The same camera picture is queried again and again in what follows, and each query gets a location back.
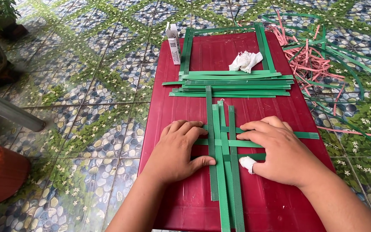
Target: hand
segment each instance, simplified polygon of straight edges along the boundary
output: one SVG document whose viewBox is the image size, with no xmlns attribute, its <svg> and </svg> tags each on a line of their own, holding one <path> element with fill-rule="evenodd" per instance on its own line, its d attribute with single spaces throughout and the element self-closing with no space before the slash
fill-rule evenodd
<svg viewBox="0 0 371 232">
<path fill-rule="evenodd" d="M 203 122 L 178 120 L 168 125 L 152 151 L 142 175 L 170 184 L 191 176 L 203 166 L 215 165 L 210 156 L 200 156 L 190 161 L 191 147 L 201 134 Z"/>
<path fill-rule="evenodd" d="M 250 130 L 237 135 L 265 148 L 264 163 L 254 163 L 253 172 L 264 178 L 299 188 L 312 184 L 319 175 L 331 172 L 293 134 L 293 129 L 276 116 L 240 126 Z"/>
</svg>

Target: left hand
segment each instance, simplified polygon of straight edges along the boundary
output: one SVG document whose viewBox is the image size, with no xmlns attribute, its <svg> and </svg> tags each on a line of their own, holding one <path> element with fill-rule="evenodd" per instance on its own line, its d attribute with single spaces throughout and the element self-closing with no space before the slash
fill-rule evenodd
<svg viewBox="0 0 371 232">
<path fill-rule="evenodd" d="M 190 161 L 191 147 L 201 134 L 203 122 L 178 120 L 168 125 L 161 133 L 141 175 L 170 184 L 191 176 L 198 169 L 215 165 L 210 156 L 200 156 Z"/>
</svg>

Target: red plastic table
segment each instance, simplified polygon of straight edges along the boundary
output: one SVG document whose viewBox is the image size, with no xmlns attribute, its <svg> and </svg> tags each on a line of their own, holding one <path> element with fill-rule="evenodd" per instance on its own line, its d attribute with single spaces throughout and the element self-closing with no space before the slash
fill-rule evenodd
<svg viewBox="0 0 371 232">
<path fill-rule="evenodd" d="M 282 75 L 293 74 L 274 34 L 265 34 L 276 70 Z M 228 65 L 233 62 L 237 53 L 245 50 L 259 52 L 255 33 L 194 37 L 190 71 L 228 70 Z M 173 64 L 169 44 L 164 41 L 155 76 L 139 173 L 165 126 L 179 119 L 207 123 L 205 98 L 169 97 L 173 86 L 161 86 L 166 81 L 177 81 L 179 68 L 179 65 Z M 258 64 L 253 70 L 261 68 Z M 234 105 L 237 127 L 249 121 L 275 115 L 288 122 L 294 131 L 318 132 L 298 85 L 292 85 L 290 94 L 290 97 L 276 98 L 225 98 L 225 118 L 228 119 L 228 105 Z M 321 139 L 301 141 L 334 171 Z M 239 154 L 265 152 L 263 148 L 239 147 L 237 150 Z M 207 155 L 208 146 L 194 145 L 192 153 Z M 239 167 L 247 232 L 325 231 L 311 204 L 297 187 L 251 175 L 246 169 Z M 210 199 L 208 167 L 167 189 L 154 228 L 195 232 L 221 231 L 219 202 Z"/>
</svg>

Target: metal pole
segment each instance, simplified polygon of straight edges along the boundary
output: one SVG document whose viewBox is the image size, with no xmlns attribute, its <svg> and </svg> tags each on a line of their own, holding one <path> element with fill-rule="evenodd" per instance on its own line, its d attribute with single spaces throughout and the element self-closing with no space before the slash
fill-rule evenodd
<svg viewBox="0 0 371 232">
<path fill-rule="evenodd" d="M 46 125 L 43 120 L 2 98 L 0 98 L 0 116 L 35 132 L 43 130 Z"/>
</svg>

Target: cardboard box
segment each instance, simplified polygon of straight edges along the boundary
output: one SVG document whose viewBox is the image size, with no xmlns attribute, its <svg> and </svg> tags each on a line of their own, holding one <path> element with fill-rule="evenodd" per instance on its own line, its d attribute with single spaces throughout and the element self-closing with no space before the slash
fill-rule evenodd
<svg viewBox="0 0 371 232">
<path fill-rule="evenodd" d="M 169 22 L 167 22 L 165 33 L 167 34 L 168 43 L 170 44 L 171 57 L 173 58 L 173 62 L 174 64 L 180 64 L 181 50 L 180 43 L 178 41 L 178 32 L 176 24 L 170 25 Z"/>
</svg>

